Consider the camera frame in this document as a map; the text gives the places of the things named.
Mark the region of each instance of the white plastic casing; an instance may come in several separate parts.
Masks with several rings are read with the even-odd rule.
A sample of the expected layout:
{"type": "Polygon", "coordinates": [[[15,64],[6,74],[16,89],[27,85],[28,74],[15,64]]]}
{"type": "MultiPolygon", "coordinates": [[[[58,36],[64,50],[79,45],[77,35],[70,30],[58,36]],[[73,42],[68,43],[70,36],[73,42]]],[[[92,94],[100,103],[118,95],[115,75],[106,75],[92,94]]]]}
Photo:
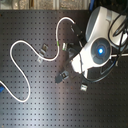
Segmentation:
{"type": "MultiPolygon", "coordinates": [[[[101,67],[103,65],[105,65],[107,63],[107,61],[111,58],[111,54],[109,56],[109,58],[102,64],[96,64],[91,56],[91,47],[94,43],[95,40],[99,39],[99,38],[105,38],[108,42],[108,30],[110,28],[111,23],[113,22],[113,20],[118,16],[117,13],[107,10],[106,8],[100,7],[99,9],[99,14],[97,15],[95,24],[93,26],[93,29],[91,31],[90,37],[87,40],[87,44],[82,48],[82,50],[80,51],[80,53],[78,55],[76,55],[72,61],[71,61],[71,65],[74,69],[75,72],[77,73],[85,73],[88,71],[89,68],[92,67],[101,67]]],[[[116,23],[116,25],[113,27],[113,29],[111,30],[110,33],[112,33],[112,31],[116,30],[117,26],[119,26],[122,21],[124,20],[125,16],[121,16],[120,20],[116,23]]],[[[89,30],[89,23],[88,22],[88,26],[87,26],[87,30],[86,30],[86,34],[89,30]]],[[[116,38],[113,38],[111,35],[110,37],[112,38],[112,40],[114,41],[115,44],[119,44],[120,41],[120,35],[117,36],[116,38]]],[[[127,36],[125,35],[123,37],[123,41],[125,41],[127,38],[127,36]]]]}

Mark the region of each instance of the white cable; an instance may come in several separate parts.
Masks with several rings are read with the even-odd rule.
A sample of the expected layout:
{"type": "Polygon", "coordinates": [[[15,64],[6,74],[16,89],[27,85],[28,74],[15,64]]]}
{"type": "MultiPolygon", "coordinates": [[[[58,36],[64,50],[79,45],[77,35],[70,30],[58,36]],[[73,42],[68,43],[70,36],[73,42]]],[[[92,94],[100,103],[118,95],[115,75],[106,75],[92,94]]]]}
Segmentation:
{"type": "Polygon", "coordinates": [[[29,84],[29,81],[28,81],[26,75],[25,75],[24,72],[21,70],[21,68],[18,66],[18,64],[16,63],[16,61],[14,60],[14,58],[13,58],[13,56],[12,56],[12,50],[13,50],[14,46],[17,45],[17,44],[19,44],[19,43],[26,44],[26,45],[27,45],[28,47],[30,47],[30,48],[33,50],[33,52],[34,52],[38,57],[40,57],[41,59],[46,60],[46,61],[54,61],[54,60],[58,57],[58,55],[59,55],[58,27],[59,27],[60,22],[63,21],[63,20],[65,20],[65,19],[71,21],[73,24],[75,23],[72,19],[70,19],[70,18],[68,18],[68,17],[63,17],[63,18],[60,19],[59,22],[57,23],[57,27],[56,27],[56,41],[57,41],[57,49],[58,49],[58,50],[57,50],[57,54],[56,54],[56,56],[55,56],[54,58],[49,59],[49,58],[44,58],[44,57],[42,57],[40,54],[38,54],[38,53],[36,52],[36,50],[35,50],[29,43],[27,43],[26,41],[23,41],[23,40],[18,40],[18,41],[16,41],[16,42],[11,46],[11,48],[10,48],[10,57],[11,57],[11,60],[12,60],[12,62],[14,63],[14,65],[18,68],[18,70],[21,72],[21,74],[24,76],[24,78],[25,78],[25,80],[26,80],[26,82],[27,82],[27,85],[28,85],[28,96],[27,96],[27,98],[26,98],[25,100],[20,100],[20,99],[18,99],[16,96],[14,96],[14,94],[12,94],[12,92],[8,89],[8,87],[7,87],[2,81],[0,81],[0,84],[2,84],[2,85],[6,88],[6,90],[10,93],[10,95],[11,95],[14,99],[16,99],[17,101],[19,101],[19,102],[21,102],[21,103],[26,102],[26,101],[29,99],[29,97],[30,97],[30,92],[31,92],[31,90],[30,90],[30,84],[29,84]]]}
{"type": "MultiPolygon", "coordinates": [[[[128,54],[122,54],[121,56],[128,56],[128,54]]],[[[111,57],[117,57],[117,55],[111,55],[111,57]]]]}

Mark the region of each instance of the blue glowing eye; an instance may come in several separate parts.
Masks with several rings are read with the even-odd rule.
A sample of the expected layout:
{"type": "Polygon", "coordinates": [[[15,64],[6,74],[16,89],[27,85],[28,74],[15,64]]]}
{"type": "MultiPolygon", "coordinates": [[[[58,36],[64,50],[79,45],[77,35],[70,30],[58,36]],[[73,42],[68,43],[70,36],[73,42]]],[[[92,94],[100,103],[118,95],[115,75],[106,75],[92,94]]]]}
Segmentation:
{"type": "Polygon", "coordinates": [[[99,54],[102,54],[104,51],[103,51],[102,48],[100,48],[100,49],[98,50],[98,52],[99,52],[99,54]]]}

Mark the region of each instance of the metal bracket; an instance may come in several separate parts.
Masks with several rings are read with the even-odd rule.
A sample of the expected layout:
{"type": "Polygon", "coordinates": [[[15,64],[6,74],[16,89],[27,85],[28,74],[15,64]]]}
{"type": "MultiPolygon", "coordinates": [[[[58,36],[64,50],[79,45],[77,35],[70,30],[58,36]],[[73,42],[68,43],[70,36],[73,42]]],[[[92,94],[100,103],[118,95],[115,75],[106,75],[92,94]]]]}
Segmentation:
{"type": "Polygon", "coordinates": [[[61,74],[55,77],[55,83],[60,83],[64,79],[69,77],[69,73],[67,71],[63,71],[61,74]]]}
{"type": "Polygon", "coordinates": [[[118,61],[116,61],[116,67],[118,67],[118,61]]]}
{"type": "Polygon", "coordinates": [[[80,28],[76,24],[72,24],[71,30],[76,34],[77,38],[79,39],[80,46],[84,47],[84,45],[87,43],[84,37],[83,32],[80,30],[80,28]]]}
{"type": "MultiPolygon", "coordinates": [[[[48,50],[48,46],[46,44],[43,44],[42,48],[40,49],[40,53],[39,54],[42,57],[44,57],[44,55],[46,54],[47,50],[48,50]]],[[[38,57],[37,61],[41,64],[43,60],[40,57],[38,57]]]]}

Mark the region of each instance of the blue light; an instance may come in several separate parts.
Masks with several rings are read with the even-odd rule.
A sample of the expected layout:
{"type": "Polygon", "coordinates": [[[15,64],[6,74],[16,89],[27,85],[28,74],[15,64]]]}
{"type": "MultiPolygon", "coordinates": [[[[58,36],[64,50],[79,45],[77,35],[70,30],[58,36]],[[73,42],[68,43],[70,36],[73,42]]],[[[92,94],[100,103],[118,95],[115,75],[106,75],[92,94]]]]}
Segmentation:
{"type": "Polygon", "coordinates": [[[103,51],[102,48],[100,48],[100,49],[98,50],[98,52],[99,52],[99,54],[102,54],[104,51],[103,51]]]}

